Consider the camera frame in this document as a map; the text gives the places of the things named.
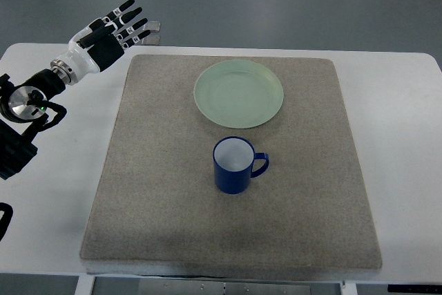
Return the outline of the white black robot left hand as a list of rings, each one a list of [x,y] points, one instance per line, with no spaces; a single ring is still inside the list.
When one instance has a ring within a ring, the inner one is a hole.
[[[99,17],[77,32],[68,42],[68,50],[51,62],[51,71],[66,85],[74,85],[87,74],[111,67],[132,46],[151,34],[148,19],[137,19],[142,8],[131,9],[135,0]]]

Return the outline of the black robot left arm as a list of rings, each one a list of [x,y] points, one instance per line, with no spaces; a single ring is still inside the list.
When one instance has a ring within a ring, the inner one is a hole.
[[[1,178],[19,173],[37,155],[32,143],[38,133],[60,123],[64,106],[51,99],[65,91],[66,78],[57,69],[44,69],[15,86],[1,76]]]

